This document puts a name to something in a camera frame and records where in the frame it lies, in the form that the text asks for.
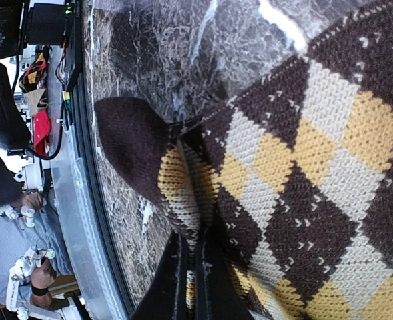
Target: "hand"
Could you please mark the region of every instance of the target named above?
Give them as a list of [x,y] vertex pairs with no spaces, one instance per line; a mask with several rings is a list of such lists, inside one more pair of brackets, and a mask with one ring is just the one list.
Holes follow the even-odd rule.
[[42,266],[31,274],[31,284],[38,289],[46,289],[55,282],[56,278],[57,272],[52,268],[49,259],[45,259]]
[[30,193],[29,195],[24,196],[22,204],[23,207],[39,211],[43,207],[43,200],[40,194]]

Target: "person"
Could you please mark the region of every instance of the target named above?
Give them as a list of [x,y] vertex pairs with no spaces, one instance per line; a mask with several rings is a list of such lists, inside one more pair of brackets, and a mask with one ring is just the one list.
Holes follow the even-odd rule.
[[10,205],[18,212],[22,206],[38,211],[33,228],[0,216],[0,304],[5,304],[9,269],[29,248],[54,249],[56,256],[53,260],[45,259],[42,266],[32,273],[30,279],[19,287],[20,299],[47,309],[52,296],[48,288],[54,283],[57,274],[72,275],[73,269],[67,254],[65,242],[61,233],[59,218],[54,210],[53,191],[49,192],[47,204],[38,193],[21,195]]

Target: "cable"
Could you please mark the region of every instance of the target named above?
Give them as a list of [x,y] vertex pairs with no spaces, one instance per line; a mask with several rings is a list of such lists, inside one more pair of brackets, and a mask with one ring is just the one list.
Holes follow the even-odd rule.
[[16,64],[15,64],[15,78],[14,78],[14,83],[12,84],[12,96],[14,96],[15,93],[15,87],[17,86],[18,83],[18,76],[20,74],[20,56],[16,55],[15,56]]
[[[61,82],[62,89],[64,90],[65,82],[62,79],[62,76],[60,74],[60,68],[62,68],[62,64],[65,60],[65,45],[63,45],[63,53],[61,54],[61,60],[55,69],[55,75],[57,76],[57,79]],[[32,156],[39,158],[41,160],[54,160],[56,156],[58,156],[60,149],[61,149],[61,143],[63,142],[63,127],[64,127],[64,114],[68,114],[68,110],[66,108],[66,101],[63,99],[61,102],[61,111],[60,111],[60,128],[59,128],[59,136],[58,136],[58,144],[57,148],[55,149],[55,152],[52,155],[40,155],[36,151],[34,151],[32,148],[26,148],[26,152],[30,153]]]

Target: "dark marble countertop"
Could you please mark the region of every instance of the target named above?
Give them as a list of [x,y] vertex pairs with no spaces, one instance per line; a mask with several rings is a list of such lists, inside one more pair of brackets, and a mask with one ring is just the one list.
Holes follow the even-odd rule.
[[[87,0],[90,101],[140,97],[166,121],[189,119],[233,97],[367,2]],[[162,213],[114,171],[92,125],[107,210],[138,303],[153,279],[170,228]]]

